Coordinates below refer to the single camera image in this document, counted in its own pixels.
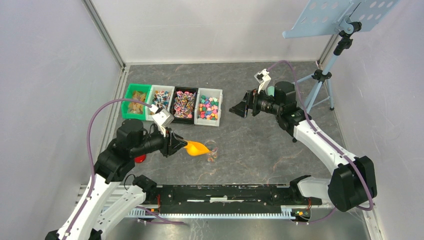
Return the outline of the orange plastic scoop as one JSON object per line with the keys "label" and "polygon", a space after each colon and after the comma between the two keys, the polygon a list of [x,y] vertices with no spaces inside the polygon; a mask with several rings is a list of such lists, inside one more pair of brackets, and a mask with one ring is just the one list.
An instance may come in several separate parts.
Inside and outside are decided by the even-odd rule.
{"label": "orange plastic scoop", "polygon": [[187,141],[183,147],[187,154],[193,157],[208,154],[211,151],[202,143],[196,141]]}

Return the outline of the clear plastic jar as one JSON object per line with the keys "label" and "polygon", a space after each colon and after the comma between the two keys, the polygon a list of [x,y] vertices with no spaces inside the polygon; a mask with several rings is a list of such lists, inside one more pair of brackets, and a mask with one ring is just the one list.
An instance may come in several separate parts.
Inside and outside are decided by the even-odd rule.
{"label": "clear plastic jar", "polygon": [[209,149],[209,152],[207,153],[207,161],[209,163],[214,163],[218,157],[218,150],[219,150],[218,143],[210,139],[210,140],[207,140],[204,143],[204,145]]}

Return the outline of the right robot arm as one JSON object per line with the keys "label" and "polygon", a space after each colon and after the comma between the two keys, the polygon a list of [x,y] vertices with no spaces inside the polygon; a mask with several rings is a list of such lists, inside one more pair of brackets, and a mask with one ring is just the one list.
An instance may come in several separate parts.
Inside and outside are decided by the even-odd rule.
{"label": "right robot arm", "polygon": [[312,151],[331,173],[330,178],[302,176],[289,189],[289,199],[302,204],[308,198],[329,200],[336,209],[346,212],[352,208],[370,211],[377,196],[377,182],[373,161],[358,157],[341,147],[318,127],[311,116],[298,106],[295,85],[279,81],[272,95],[264,90],[248,90],[241,102],[229,112],[246,118],[261,112],[275,116],[279,127],[293,142],[301,142]]}

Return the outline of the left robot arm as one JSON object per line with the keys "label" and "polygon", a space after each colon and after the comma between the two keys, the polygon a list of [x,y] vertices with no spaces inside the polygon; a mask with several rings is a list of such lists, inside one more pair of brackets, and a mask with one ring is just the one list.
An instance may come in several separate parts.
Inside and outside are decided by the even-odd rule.
{"label": "left robot arm", "polygon": [[116,137],[101,152],[94,164],[94,180],[89,181],[73,213],[58,230],[46,235],[47,240],[104,240],[121,220],[137,205],[151,204],[157,198],[156,183],[138,176],[134,184],[107,210],[110,195],[135,167],[135,158],[159,151],[171,156],[187,146],[187,141],[171,128],[162,134],[156,124],[152,133],[138,119],[124,120]]}

